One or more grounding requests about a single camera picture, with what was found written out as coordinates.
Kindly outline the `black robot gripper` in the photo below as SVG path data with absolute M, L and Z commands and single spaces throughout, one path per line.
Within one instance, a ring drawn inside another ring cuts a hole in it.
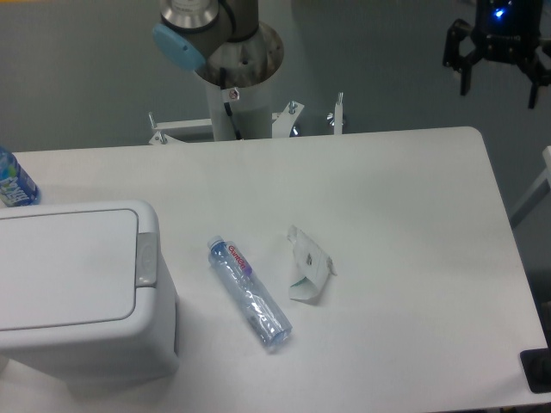
M 540 59 L 538 48 L 550 57 L 550 39 L 541 39 L 540 22 L 543 1 L 477 1 L 475 24 L 456 19 L 449 27 L 443 66 L 461 76 L 460 95 L 471 87 L 472 69 L 482 59 L 517 64 L 529 78 L 531 86 L 528 108 L 537 104 L 541 87 L 550 85 L 550 69 Z M 469 38 L 474 49 L 461 55 L 461 43 Z

